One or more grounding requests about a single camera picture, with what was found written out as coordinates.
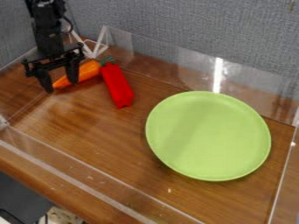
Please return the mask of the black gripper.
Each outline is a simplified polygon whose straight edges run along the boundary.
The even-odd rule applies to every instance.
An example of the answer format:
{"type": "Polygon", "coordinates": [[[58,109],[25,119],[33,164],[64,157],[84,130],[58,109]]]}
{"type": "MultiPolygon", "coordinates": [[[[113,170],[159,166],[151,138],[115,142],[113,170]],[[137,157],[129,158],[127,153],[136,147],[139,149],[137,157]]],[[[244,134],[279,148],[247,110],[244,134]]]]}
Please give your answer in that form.
{"type": "Polygon", "coordinates": [[[64,67],[69,83],[76,84],[79,82],[80,62],[84,59],[83,44],[80,42],[65,45],[61,55],[53,57],[37,52],[36,55],[22,60],[25,76],[36,76],[45,92],[52,93],[52,77],[46,71],[64,67]]]}

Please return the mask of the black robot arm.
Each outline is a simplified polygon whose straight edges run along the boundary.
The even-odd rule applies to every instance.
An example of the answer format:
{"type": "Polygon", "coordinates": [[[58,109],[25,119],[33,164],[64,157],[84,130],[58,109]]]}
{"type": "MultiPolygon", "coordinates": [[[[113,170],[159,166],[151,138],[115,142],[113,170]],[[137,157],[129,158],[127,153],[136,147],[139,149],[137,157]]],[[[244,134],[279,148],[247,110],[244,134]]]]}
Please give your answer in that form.
{"type": "Polygon", "coordinates": [[[63,44],[61,20],[65,17],[64,0],[24,0],[32,19],[32,32],[37,46],[37,55],[22,60],[26,77],[34,77],[48,93],[53,92],[49,71],[64,67],[67,79],[77,84],[80,79],[80,62],[85,59],[83,43],[63,44]]]}

